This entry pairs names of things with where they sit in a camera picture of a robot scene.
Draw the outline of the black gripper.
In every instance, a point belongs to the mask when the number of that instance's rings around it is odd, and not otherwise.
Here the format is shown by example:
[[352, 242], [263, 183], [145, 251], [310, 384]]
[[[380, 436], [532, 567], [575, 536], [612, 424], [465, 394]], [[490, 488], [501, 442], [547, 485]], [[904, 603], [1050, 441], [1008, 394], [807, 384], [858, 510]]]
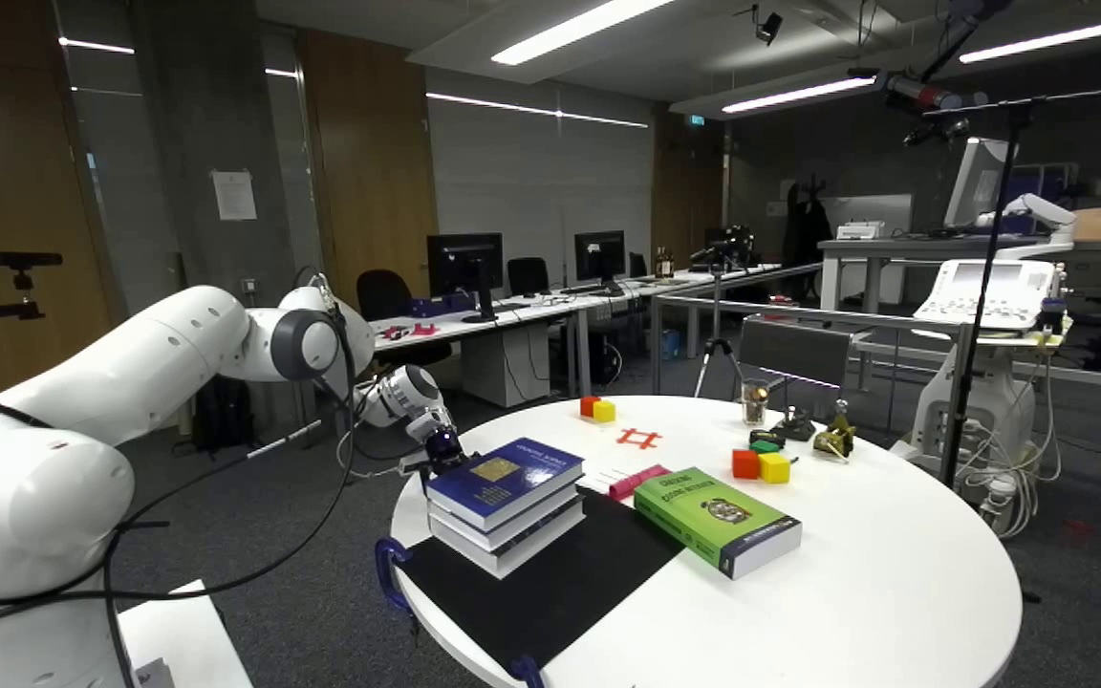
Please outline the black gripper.
[[465, 461], [465, 452], [460, 442], [460, 431], [455, 427], [431, 427], [425, 441], [425, 461], [431, 473], [444, 473], [444, 471], [455, 471]]

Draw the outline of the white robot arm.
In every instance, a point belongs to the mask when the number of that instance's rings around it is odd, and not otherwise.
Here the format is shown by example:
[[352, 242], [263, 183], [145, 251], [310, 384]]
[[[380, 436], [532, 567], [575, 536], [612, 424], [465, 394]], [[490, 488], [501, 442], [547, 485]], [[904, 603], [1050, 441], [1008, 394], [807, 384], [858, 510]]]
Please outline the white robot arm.
[[321, 279], [272, 307], [185, 288], [58, 367], [0, 390], [0, 688], [125, 688], [103, 553], [135, 501], [124, 449], [214, 378], [317, 384], [428, 466], [463, 455], [437, 378], [372, 378], [372, 326]]

